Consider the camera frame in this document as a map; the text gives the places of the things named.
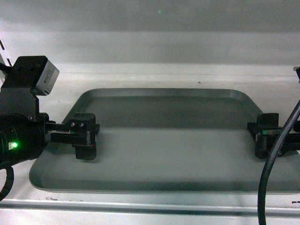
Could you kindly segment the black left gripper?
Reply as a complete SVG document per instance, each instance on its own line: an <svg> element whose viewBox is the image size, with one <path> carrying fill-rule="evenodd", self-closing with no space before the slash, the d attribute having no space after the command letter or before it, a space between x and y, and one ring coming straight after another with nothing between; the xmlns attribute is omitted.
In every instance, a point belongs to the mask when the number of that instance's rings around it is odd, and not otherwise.
<svg viewBox="0 0 300 225"><path fill-rule="evenodd" d="M45 143L71 144L79 160L94 160L97 156L96 142L90 142L90 135L97 135L99 125L93 113L76 112L65 123L58 124L45 118Z"/></svg>

